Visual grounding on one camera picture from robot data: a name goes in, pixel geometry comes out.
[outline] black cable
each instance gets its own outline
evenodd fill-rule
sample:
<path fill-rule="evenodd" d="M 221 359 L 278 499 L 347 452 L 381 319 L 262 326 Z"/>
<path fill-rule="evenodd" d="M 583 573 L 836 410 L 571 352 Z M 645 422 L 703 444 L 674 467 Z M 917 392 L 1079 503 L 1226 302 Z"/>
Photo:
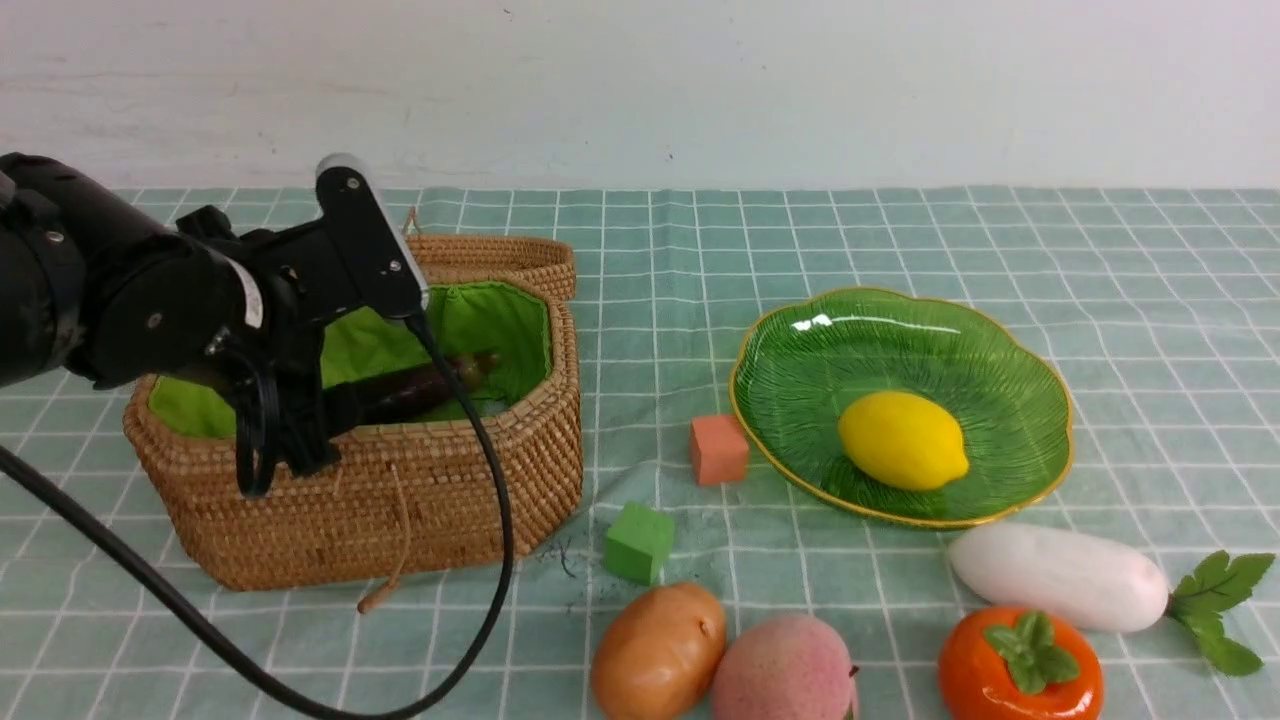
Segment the black cable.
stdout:
<path fill-rule="evenodd" d="M 280 438 L 280 393 L 275 387 L 275 374 L 268 372 L 256 355 L 230 338 L 224 352 L 244 365 L 253 378 L 257 423 L 253 424 L 248 413 L 236 414 L 236 480 L 244 497 L 262 497 L 275 479 L 275 464 L 280 456 L 276 446 Z M 257 469 L 253 468 L 253 447 L 259 448 Z"/>
<path fill-rule="evenodd" d="M 485 615 L 484 623 L 480 624 L 480 630 L 476 633 L 475 639 L 471 641 L 471 646 L 467 648 L 466 653 L 463 653 L 462 659 L 458 660 L 453 671 L 449 673 L 449 676 L 447 676 L 426 697 L 399 710 L 378 715 L 362 715 L 329 707 L 300 694 L 297 691 L 283 684 L 274 675 L 253 662 L 253 660 L 244 655 L 238 647 L 232 644 L 232 642 L 227 639 L 227 637 L 207 619 L 205 619 L 205 616 L 201 615 L 200 611 L 196 610 L 187 601 L 187 598 L 178 592 L 177 588 L 169 584 L 169 582 L 165 580 L 155 568 L 138 556 L 138 553 L 127 546 L 115 533 L 99 523 L 97 518 L 72 500 L 70 496 L 64 493 L 56 484 L 41 475 L 38 470 L 4 447 L 0 447 L 0 470 L 13 478 L 19 486 L 26 488 L 27 492 L 32 493 L 41 502 L 47 505 L 50 510 L 60 515 L 72 527 L 83 533 L 84 537 L 92 541 L 93 544 L 96 544 L 111 560 L 120 564 L 120 566 L 133 575 L 134 579 L 142 583 L 142 585 L 150 591 L 156 600 L 163 602 L 165 607 L 168 607 L 169 611 L 182 621 L 182 624 L 187 625 L 187 629 L 189 629 L 200 639 L 200 642 L 218 653 L 218 656 L 221 657 L 232 670 L 238 673 L 276 702 L 317 720 L 407 720 L 410 717 L 416 717 L 443 700 L 444 696 L 458 684 L 466 671 L 471 667 L 471 664 L 474 664 L 476 657 L 480 655 L 485 642 L 488 642 L 489 634 L 493 632 L 493 626 L 497 624 L 498 616 L 502 612 L 502 606 L 506 602 L 507 588 L 511 585 L 511 574 L 515 565 L 515 533 L 512 529 L 511 501 L 507 496 L 507 483 L 503 479 L 498 455 L 494 452 L 493 445 L 489 441 L 489 433 L 485 432 L 484 424 L 480 420 L 480 414 L 476 413 L 475 406 L 467 397 L 467 392 L 462 387 L 462 382 L 458 379 L 453 366 L 443 357 L 440 348 L 435 343 L 435 338 L 431 337 L 426 316 L 419 313 L 407 319 L 406 325 L 408 325 L 413 336 L 417 337 L 419 342 L 422 343 L 422 347 L 431 356 L 431 361 L 436 368 L 439 368 L 440 374 L 444 375 L 449 384 L 449 389 L 453 391 L 454 397 L 457 397 L 458 402 L 462 405 L 462 410 L 471 420 L 471 427 L 475 428 L 476 438 L 480 441 L 480 447 L 484 451 L 485 460 L 489 461 L 489 469 L 493 471 L 494 488 L 498 492 L 498 512 L 502 516 L 502 573 L 498 577 L 498 588 L 494 591 L 493 602 L 489 605 L 489 612 Z M 434 632 L 439 632 L 439 628 L 434 628 Z"/>

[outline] cube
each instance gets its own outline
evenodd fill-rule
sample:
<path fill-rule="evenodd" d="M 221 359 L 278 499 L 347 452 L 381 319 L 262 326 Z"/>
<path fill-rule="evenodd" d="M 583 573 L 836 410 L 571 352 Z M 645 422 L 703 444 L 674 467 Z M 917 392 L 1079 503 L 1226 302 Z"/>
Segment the cube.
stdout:
<path fill-rule="evenodd" d="M 740 483 L 746 478 L 750 450 L 737 418 L 704 415 L 694 418 L 689 432 L 689 459 L 700 486 Z"/>
<path fill-rule="evenodd" d="M 653 585 L 675 544 L 676 520 L 671 515 L 628 502 L 604 534 L 604 569 L 623 580 Z"/>

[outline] green basket lining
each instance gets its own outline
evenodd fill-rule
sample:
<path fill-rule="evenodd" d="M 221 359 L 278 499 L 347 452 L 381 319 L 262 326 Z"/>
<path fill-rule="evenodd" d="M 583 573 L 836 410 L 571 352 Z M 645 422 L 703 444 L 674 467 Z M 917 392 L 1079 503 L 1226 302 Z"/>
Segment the green basket lining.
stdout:
<path fill-rule="evenodd" d="M 445 356 L 495 350 L 500 364 L 471 393 L 475 402 L 513 405 L 550 374 L 550 318 L 547 305 L 507 283 L 433 286 L 426 307 L 431 331 Z M 320 357 L 324 387 L 430 363 L 426 351 L 401 323 L 389 323 L 362 307 L 325 328 Z M 236 436 L 236 415 L 214 391 L 174 378 L 160 378 L 147 407 L 173 432 L 193 438 Z M 422 421 L 465 418 L 449 402 Z"/>

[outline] yellow lemon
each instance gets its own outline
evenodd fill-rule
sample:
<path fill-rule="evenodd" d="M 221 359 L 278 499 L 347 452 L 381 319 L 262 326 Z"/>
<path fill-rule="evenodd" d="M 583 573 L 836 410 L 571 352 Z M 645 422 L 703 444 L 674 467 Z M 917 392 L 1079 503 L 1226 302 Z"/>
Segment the yellow lemon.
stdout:
<path fill-rule="evenodd" d="M 865 395 L 840 415 L 837 432 L 854 465 L 890 487 L 933 491 L 969 473 L 960 423 L 918 395 Z"/>

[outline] green leaf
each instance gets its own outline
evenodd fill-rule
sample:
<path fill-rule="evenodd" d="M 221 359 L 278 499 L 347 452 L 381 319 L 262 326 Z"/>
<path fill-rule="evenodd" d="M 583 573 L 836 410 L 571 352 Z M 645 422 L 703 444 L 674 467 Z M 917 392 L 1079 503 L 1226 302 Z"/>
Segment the green leaf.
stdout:
<path fill-rule="evenodd" d="M 1275 562 L 1275 553 L 1240 555 L 1230 560 L 1226 551 L 1206 557 L 1196 570 L 1181 579 L 1172 592 L 1171 614 L 1221 612 L 1253 596 L 1253 587 Z"/>
<path fill-rule="evenodd" d="M 1036 666 L 1051 685 L 1070 683 L 1080 676 L 1080 664 L 1075 656 L 1056 644 L 1036 651 Z"/>
<path fill-rule="evenodd" d="M 1231 638 L 1196 635 L 1201 652 L 1224 675 L 1239 678 L 1262 669 L 1262 659 Z"/>
<path fill-rule="evenodd" d="M 1023 662 L 1010 662 L 1009 674 L 1023 694 L 1039 694 L 1048 687 L 1048 683 L 1044 682 L 1044 675 L 1041 674 L 1034 660 L 1030 659 Z"/>
<path fill-rule="evenodd" d="M 1198 638 L 1221 638 L 1226 634 L 1222 628 L 1222 616 L 1217 612 L 1193 612 L 1179 618 L 1179 621 Z"/>
<path fill-rule="evenodd" d="M 1023 644 L 1029 648 L 1052 647 L 1053 623 L 1041 611 L 1023 612 L 1014 626 Z"/>
<path fill-rule="evenodd" d="M 1007 662 L 1014 662 L 1024 653 L 1021 638 L 1019 638 L 1018 633 L 1007 625 L 992 625 L 983 630 L 982 634 L 987 638 L 987 643 L 991 644 L 996 653 L 1004 657 Z"/>
<path fill-rule="evenodd" d="M 1220 550 L 1204 560 L 1192 570 L 1190 575 L 1183 578 L 1178 587 L 1174 588 L 1174 597 L 1189 597 L 1204 588 L 1204 578 L 1221 578 L 1226 574 L 1226 565 L 1230 561 L 1230 556 L 1225 550 Z"/>

